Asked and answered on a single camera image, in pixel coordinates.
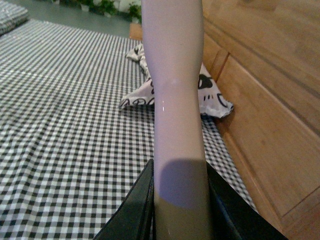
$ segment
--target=potted plant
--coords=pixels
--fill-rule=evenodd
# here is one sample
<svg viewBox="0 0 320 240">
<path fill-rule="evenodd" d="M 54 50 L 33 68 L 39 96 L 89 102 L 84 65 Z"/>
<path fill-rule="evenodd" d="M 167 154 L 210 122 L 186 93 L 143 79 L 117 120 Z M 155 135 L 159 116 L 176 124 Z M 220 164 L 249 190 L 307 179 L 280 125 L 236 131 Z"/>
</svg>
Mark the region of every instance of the potted plant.
<svg viewBox="0 0 320 240">
<path fill-rule="evenodd" d="M 92 0 L 78 0 L 81 4 L 81 10 L 84 12 L 89 12 L 89 5 L 91 4 Z"/>
<path fill-rule="evenodd" d="M 141 23 L 141 6 L 138 4 L 135 4 L 135 2 L 129 3 L 129 16 L 131 18 L 131 21 L 133 23 Z"/>
<path fill-rule="evenodd" d="M 115 7 L 115 1 L 113 0 L 102 0 L 100 4 L 100 10 L 104 13 L 106 17 L 111 17 L 117 13 L 117 9 Z"/>
</svg>

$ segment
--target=light wood surface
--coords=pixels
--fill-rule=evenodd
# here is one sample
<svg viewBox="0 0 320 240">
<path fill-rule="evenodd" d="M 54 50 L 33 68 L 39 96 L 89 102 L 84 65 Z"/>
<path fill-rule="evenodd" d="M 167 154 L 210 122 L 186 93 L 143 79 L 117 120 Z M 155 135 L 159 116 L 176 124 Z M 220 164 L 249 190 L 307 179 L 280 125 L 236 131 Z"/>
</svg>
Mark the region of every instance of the light wood surface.
<svg viewBox="0 0 320 240">
<path fill-rule="evenodd" d="M 226 63 L 229 53 L 213 41 L 206 33 L 204 34 L 203 63 L 212 76 L 217 81 Z"/>
<path fill-rule="evenodd" d="M 129 38 L 142 41 L 142 26 L 139 23 L 130 23 Z"/>
<path fill-rule="evenodd" d="M 202 2 L 204 52 L 227 53 L 203 61 L 235 106 L 217 123 L 232 159 L 263 217 L 289 239 L 317 240 L 320 2 Z"/>
<path fill-rule="evenodd" d="M 313 18 L 319 4 L 298 8 L 301 1 L 281 1 L 267 11 L 234 0 L 203 2 L 208 36 L 320 136 L 320 20 Z M 284 9 L 294 17 L 282 15 Z"/>
<path fill-rule="evenodd" d="M 217 85 L 235 108 L 224 125 L 281 218 L 319 187 L 320 138 L 231 56 Z"/>
</svg>

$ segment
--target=green plant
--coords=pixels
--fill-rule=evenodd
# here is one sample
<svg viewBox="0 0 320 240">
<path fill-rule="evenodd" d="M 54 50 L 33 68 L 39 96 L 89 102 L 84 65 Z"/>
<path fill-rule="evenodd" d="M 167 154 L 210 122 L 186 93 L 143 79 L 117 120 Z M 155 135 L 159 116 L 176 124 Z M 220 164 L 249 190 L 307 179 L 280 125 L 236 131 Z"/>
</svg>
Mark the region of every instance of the green plant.
<svg viewBox="0 0 320 240">
<path fill-rule="evenodd" d="M 132 18 L 137 18 L 139 19 L 139 23 L 142 22 L 141 18 L 141 6 L 138 4 L 135 4 L 135 2 L 129 3 L 129 16 L 132 20 Z"/>
<path fill-rule="evenodd" d="M 82 5 L 87 5 L 87 6 L 90 6 L 92 5 L 92 0 L 78 0 L 78 2 Z"/>
<path fill-rule="evenodd" d="M 99 9 L 101 12 L 106 12 L 110 15 L 115 15 L 117 13 L 115 1 L 113 0 L 102 0 Z"/>
</svg>

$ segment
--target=black and white checkered cloth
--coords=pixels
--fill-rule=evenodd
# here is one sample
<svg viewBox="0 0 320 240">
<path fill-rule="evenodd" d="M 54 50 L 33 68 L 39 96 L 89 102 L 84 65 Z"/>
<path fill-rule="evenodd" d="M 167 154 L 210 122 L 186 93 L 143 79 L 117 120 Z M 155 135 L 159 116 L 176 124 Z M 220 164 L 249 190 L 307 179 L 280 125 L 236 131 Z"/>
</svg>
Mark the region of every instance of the black and white checkered cloth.
<svg viewBox="0 0 320 240">
<path fill-rule="evenodd" d="M 24 7 L 0 0 L 0 36 L 27 21 L 28 16 Z"/>
<path fill-rule="evenodd" d="M 139 42 L 30 20 L 0 37 L 0 239 L 91 239 L 153 157 Z M 211 117 L 206 158 L 254 208 Z"/>
</svg>

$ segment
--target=wooden cabinet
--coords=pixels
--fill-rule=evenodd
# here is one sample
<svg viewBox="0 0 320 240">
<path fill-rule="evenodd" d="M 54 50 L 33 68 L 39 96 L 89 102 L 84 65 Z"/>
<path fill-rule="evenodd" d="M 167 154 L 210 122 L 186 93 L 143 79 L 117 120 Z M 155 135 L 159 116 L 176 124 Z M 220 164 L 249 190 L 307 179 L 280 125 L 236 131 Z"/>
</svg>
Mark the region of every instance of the wooden cabinet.
<svg viewBox="0 0 320 240">
<path fill-rule="evenodd" d="M 289 239 L 317 240 L 320 3 L 202 2 L 204 49 L 216 44 L 227 52 L 225 64 L 211 71 L 234 103 L 218 121 L 232 159 L 263 217 Z"/>
</svg>

